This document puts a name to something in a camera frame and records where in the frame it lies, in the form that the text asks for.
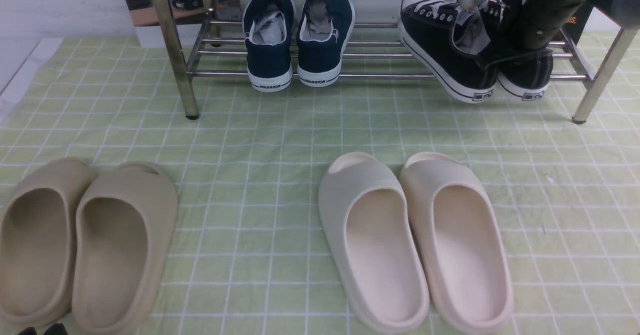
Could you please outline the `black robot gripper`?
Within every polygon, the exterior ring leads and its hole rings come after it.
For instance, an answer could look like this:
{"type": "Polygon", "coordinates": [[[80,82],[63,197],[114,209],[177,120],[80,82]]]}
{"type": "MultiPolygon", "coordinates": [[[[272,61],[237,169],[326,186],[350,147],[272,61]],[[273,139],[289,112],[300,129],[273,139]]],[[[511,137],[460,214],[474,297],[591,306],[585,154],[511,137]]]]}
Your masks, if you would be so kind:
{"type": "Polygon", "coordinates": [[[461,50],[478,53],[475,63],[482,70],[551,56],[546,46],[586,2],[601,6],[601,0],[459,0],[474,16],[461,50]]]}

